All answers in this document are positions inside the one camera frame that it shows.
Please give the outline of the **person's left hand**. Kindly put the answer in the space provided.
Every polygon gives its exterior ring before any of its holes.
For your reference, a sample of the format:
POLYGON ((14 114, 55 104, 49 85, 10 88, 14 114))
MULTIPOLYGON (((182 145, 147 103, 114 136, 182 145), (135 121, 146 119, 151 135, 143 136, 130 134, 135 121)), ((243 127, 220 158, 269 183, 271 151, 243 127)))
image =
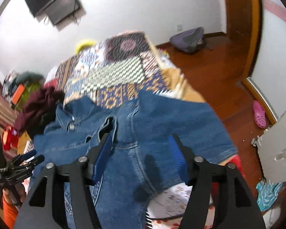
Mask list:
POLYGON ((9 205, 21 206, 26 198, 24 185, 22 183, 16 184, 15 190, 19 196, 19 201, 16 199, 15 192, 12 192, 12 190, 8 188, 2 190, 3 198, 9 205))

